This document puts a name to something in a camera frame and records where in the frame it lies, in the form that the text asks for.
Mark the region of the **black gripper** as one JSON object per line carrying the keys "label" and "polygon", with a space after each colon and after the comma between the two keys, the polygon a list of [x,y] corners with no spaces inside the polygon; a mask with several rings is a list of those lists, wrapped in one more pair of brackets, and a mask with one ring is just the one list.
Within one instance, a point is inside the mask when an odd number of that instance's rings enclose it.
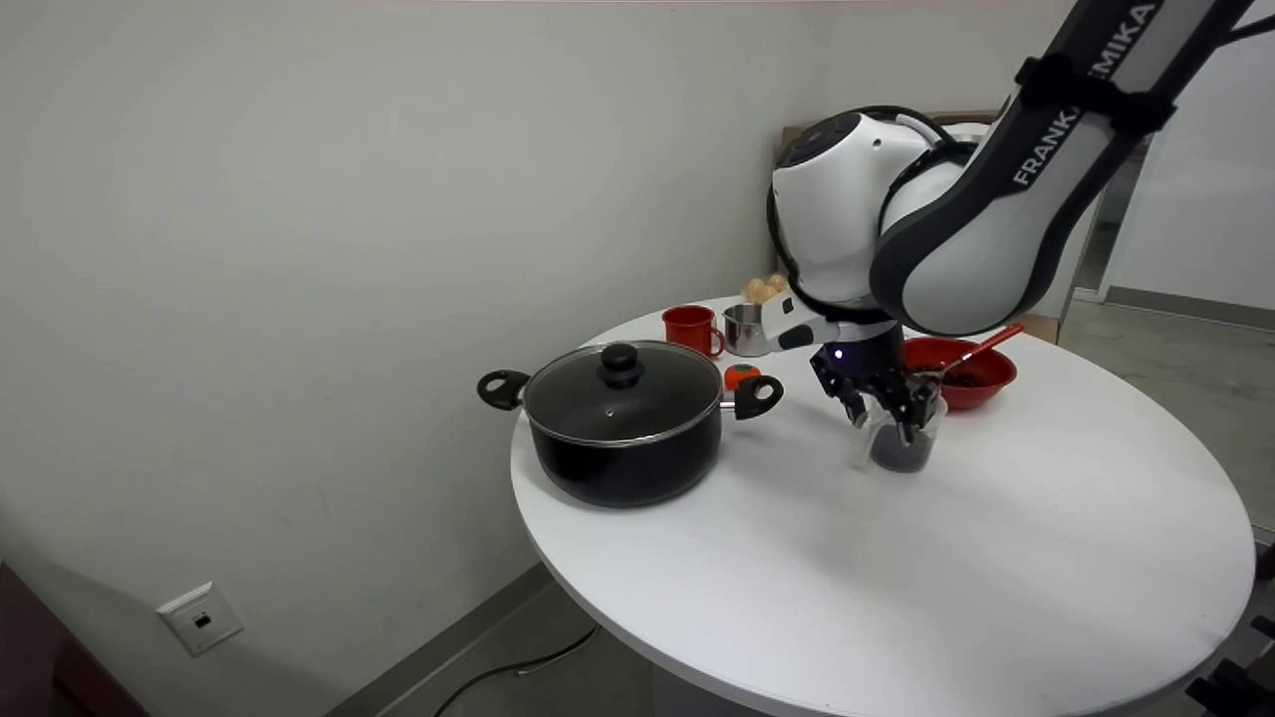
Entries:
{"label": "black gripper", "polygon": [[917,439],[938,419],[938,384],[908,377],[900,368],[900,336],[886,329],[861,342],[825,342],[809,360],[829,397],[841,397],[845,419],[861,430],[873,415],[904,404],[904,439]]}

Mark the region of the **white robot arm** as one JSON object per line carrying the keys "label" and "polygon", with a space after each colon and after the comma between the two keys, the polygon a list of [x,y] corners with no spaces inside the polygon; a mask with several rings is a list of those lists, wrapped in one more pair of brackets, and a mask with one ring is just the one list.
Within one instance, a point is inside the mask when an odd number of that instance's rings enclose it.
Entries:
{"label": "white robot arm", "polygon": [[908,435],[938,394],[900,338],[982,336],[1031,309],[1078,219],[1175,114],[1254,0],[1071,0],[982,139],[900,105],[861,105],[797,131],[771,169],[766,222],[791,296],[766,336],[804,349],[853,419]]}

